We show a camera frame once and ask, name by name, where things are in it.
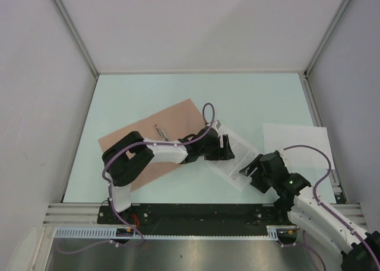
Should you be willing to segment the printed text paper sheet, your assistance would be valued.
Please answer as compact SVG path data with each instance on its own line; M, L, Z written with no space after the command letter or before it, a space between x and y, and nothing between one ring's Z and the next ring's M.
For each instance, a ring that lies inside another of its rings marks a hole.
M227 126L222 123L221 125L222 135L227 134L229 136L235 159L210 161L208 166L237 191L242 192L251 182L251 178L241 175L239 171L245 168L259 154L259 151Z

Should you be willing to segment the metal folder clip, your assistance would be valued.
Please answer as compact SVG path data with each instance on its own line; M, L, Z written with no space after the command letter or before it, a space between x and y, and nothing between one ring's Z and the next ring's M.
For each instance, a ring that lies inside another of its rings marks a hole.
M166 135L166 132L161 127L159 127L157 124L155 124L155 129L156 129L156 131L157 131L157 133L158 133L158 135L162 141L168 141L169 140L169 138Z

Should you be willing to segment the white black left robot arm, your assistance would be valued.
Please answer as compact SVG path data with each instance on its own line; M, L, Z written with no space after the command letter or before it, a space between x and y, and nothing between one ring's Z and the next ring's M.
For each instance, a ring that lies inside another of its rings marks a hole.
M188 164L199 157L206 161L235 159L229 136L221 134L216 123L175 141L154 141L137 131L127 134L102 155L111 217L120 224L130 219L131 185L146 166L156 162Z

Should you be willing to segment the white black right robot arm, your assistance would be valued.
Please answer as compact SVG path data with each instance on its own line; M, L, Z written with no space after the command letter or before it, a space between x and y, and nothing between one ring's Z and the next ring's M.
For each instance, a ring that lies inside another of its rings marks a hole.
M342 270L379 270L379 232L369 233L322 200L315 186L288 171L278 151L259 154L240 173L262 193L274 189L274 218L301 227L338 258Z

